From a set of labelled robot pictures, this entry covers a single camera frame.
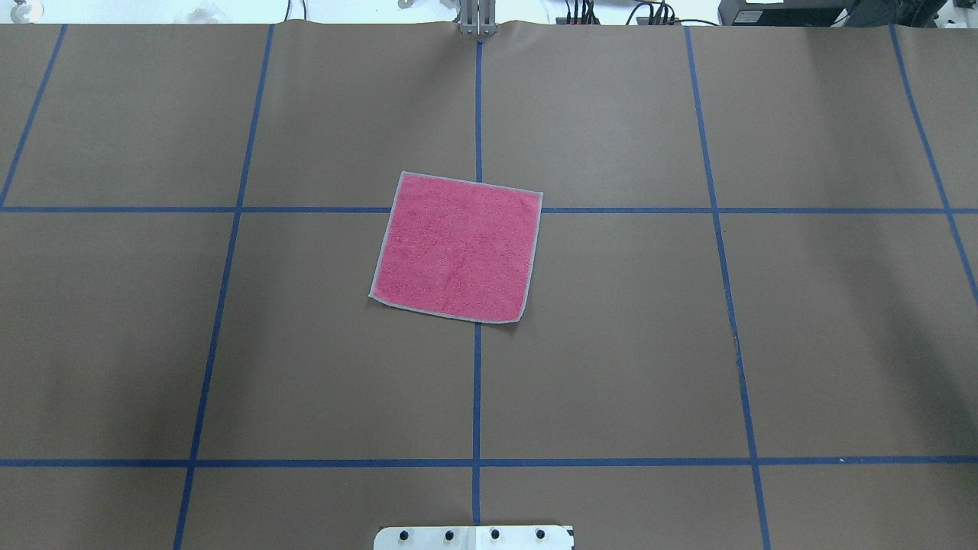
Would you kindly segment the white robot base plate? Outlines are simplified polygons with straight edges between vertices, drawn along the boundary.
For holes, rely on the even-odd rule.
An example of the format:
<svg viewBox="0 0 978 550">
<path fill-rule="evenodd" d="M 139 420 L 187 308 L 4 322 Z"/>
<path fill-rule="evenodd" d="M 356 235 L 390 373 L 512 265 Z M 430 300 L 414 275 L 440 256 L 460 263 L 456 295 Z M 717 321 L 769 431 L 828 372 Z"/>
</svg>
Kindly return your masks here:
<svg viewBox="0 0 978 550">
<path fill-rule="evenodd" d="M 574 549 L 571 526 L 391 526 L 374 549 Z"/>
</svg>

